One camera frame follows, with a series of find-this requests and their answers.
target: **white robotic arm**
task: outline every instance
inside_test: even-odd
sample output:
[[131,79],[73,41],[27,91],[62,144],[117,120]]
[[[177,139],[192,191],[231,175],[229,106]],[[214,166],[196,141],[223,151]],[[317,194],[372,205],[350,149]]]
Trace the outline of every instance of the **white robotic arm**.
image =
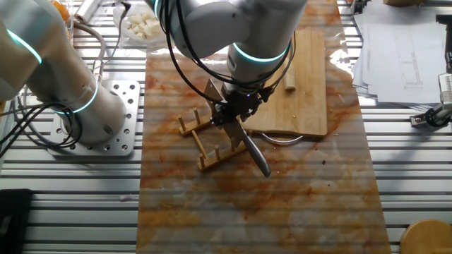
[[[225,82],[222,93],[228,105],[214,117],[217,126],[236,116],[246,121],[266,102],[272,92],[263,91],[265,82],[287,56],[307,5],[307,0],[145,1],[179,51],[201,67],[200,58],[230,45],[227,66],[232,79],[207,71]],[[170,27],[166,28],[168,19]]]
[[14,42],[0,20],[0,101],[13,99],[40,64],[20,42]]

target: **white paper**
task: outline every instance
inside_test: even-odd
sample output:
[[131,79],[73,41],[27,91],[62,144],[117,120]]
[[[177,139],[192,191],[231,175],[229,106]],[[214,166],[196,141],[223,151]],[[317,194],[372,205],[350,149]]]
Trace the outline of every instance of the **white paper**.
[[437,103],[446,69],[436,14],[369,2],[363,16],[362,80],[380,102]]
[[361,35],[363,35],[364,34],[364,23],[362,20],[363,19],[362,14],[353,15],[353,18],[355,19],[355,23],[356,23],[356,26],[358,27],[359,32],[361,33]]
[[443,25],[440,23],[437,23],[438,25],[438,34],[439,39],[441,40],[441,45],[443,46],[443,52],[446,51],[446,36],[447,36],[447,25]]
[[359,56],[358,60],[353,66],[353,83],[354,86],[366,87],[362,80],[362,57]]

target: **bolt hole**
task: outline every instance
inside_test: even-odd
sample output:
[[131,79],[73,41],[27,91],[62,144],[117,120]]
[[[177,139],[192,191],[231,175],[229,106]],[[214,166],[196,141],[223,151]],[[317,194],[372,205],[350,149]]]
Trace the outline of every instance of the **bolt hole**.
[[114,135],[112,127],[108,126],[107,124],[104,124],[104,131],[109,135]]

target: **wooden stick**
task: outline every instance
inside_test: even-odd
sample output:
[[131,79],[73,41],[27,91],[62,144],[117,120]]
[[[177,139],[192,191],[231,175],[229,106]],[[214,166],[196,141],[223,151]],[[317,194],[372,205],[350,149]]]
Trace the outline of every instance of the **wooden stick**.
[[199,149],[203,153],[204,158],[207,159],[207,152],[204,150],[204,146],[203,146],[203,144],[201,144],[201,141],[199,140],[198,135],[196,135],[195,131],[191,131],[191,134],[193,134],[193,137],[195,137],[196,144],[198,144]]
[[221,160],[220,147],[218,147],[217,145],[215,146],[215,155],[217,156],[217,160]]
[[179,122],[181,123],[182,130],[185,131],[185,124],[184,124],[184,120],[182,120],[182,116],[178,115],[177,118],[179,119]]
[[[289,61],[286,60],[284,61],[284,68],[287,68]],[[295,80],[295,69],[294,69],[294,64],[292,63],[288,70],[287,73],[284,75],[284,88],[286,90],[296,90],[297,89],[297,84],[296,84],[296,80]]]
[[231,151],[235,152],[235,138],[231,138]]
[[205,168],[206,167],[206,163],[204,162],[203,154],[199,154],[199,162],[201,163],[201,168]]
[[199,119],[198,109],[194,108],[193,111],[195,112],[196,123],[198,123],[198,125],[200,125],[201,124],[201,120]]
[[181,134],[184,136],[190,135],[191,131],[201,130],[202,128],[210,126],[210,117],[211,117],[211,115],[201,116],[199,118],[199,120],[201,121],[201,124],[198,124],[198,122],[196,122],[196,120],[194,120],[194,121],[191,121],[191,122],[185,124],[185,130],[183,130],[182,127],[179,127],[179,130],[180,130]]
[[208,169],[211,169],[215,165],[220,164],[221,162],[224,162],[225,160],[232,158],[235,155],[238,155],[240,152],[246,151],[246,146],[244,143],[240,143],[239,147],[236,147],[235,152],[231,152],[229,148],[224,149],[220,151],[220,158],[217,159],[216,156],[211,156],[206,159],[204,159],[204,165],[201,164],[201,162],[198,162],[198,169],[201,171],[207,171]]

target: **orange object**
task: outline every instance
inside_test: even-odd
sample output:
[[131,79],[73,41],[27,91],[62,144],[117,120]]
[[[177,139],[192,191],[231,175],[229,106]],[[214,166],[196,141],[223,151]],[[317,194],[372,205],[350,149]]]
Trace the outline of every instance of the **orange object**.
[[56,0],[53,0],[52,4],[56,7],[56,9],[58,10],[59,14],[63,18],[64,22],[66,22],[71,17],[71,14],[69,13],[69,11],[65,7],[65,5],[63,5],[62,3],[60,3],[60,2],[58,2]]
[[409,226],[400,239],[402,254],[452,254],[452,226],[426,219]]

